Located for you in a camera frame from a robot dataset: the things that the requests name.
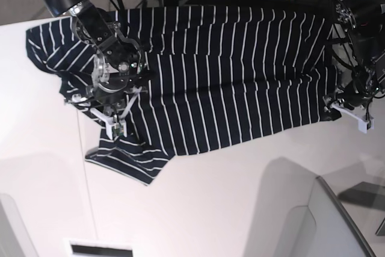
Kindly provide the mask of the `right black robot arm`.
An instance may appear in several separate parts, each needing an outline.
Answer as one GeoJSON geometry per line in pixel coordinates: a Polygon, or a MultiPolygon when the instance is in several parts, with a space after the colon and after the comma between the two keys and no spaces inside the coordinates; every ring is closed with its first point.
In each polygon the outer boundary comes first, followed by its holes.
{"type": "Polygon", "coordinates": [[[68,104],[94,120],[125,120],[152,73],[123,3],[113,16],[90,0],[43,1],[54,20],[27,29],[27,57],[61,79],[68,104]]]}

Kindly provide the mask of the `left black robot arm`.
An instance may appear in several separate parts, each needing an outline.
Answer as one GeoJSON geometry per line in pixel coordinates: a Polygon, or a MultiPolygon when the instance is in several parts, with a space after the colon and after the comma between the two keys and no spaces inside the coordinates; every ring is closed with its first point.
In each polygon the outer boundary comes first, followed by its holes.
{"type": "Polygon", "coordinates": [[[384,97],[384,0],[330,0],[330,5],[335,30],[345,34],[330,44],[341,45],[347,61],[335,50],[331,53],[351,79],[324,96],[324,109],[329,114],[352,116],[361,108],[360,120],[370,124],[372,101],[384,97]]]}

